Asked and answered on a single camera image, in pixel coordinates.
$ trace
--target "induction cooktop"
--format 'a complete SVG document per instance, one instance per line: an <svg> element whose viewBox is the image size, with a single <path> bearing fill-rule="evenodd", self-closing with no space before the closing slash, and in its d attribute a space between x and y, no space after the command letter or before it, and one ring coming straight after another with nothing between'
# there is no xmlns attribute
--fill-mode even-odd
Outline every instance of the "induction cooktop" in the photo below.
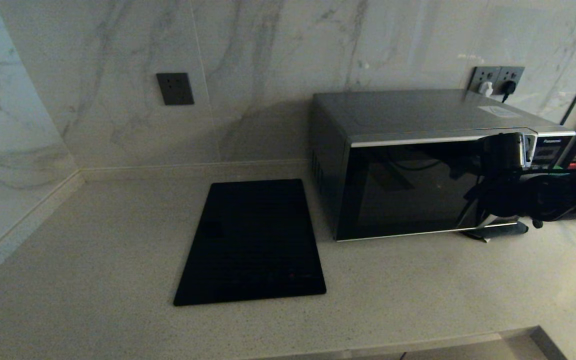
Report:
<svg viewBox="0 0 576 360"><path fill-rule="evenodd" d="M325 293L300 179L210 186L175 306Z"/></svg>

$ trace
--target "wall socket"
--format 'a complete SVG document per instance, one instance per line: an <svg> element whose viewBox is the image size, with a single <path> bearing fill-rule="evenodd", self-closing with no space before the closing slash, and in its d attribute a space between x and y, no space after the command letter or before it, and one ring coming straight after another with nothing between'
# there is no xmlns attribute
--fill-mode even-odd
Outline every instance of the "wall socket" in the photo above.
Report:
<svg viewBox="0 0 576 360"><path fill-rule="evenodd" d="M492 95L502 95L505 82L513 81L519 86L524 69L523 66L478 66L472 72L468 90L478 93L483 82L491 82Z"/></svg>
<svg viewBox="0 0 576 360"><path fill-rule="evenodd" d="M165 105L193 105L193 91L190 88L188 73L158 73L157 81Z"/></svg>

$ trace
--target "power cord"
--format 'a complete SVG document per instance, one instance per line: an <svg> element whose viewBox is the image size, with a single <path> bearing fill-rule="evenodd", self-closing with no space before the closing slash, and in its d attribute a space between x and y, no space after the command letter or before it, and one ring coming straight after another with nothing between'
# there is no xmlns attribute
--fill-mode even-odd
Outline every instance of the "power cord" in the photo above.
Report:
<svg viewBox="0 0 576 360"><path fill-rule="evenodd" d="M512 80L504 82L503 85L501 86L501 91L503 92L503 100L501 100L501 102L505 103L508 96L514 94L516 89L517 89L516 82Z"/></svg>

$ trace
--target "speckled countertop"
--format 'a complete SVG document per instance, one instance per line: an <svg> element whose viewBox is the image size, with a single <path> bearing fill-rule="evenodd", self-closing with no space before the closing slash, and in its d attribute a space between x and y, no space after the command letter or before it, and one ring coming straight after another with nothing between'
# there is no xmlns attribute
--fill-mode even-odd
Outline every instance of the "speckled countertop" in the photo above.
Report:
<svg viewBox="0 0 576 360"><path fill-rule="evenodd" d="M232 360L540 325L576 359L576 221L336 243L303 164L173 173L86 174L0 267L0 358ZM210 184L274 178L306 178L327 294L174 307Z"/></svg>

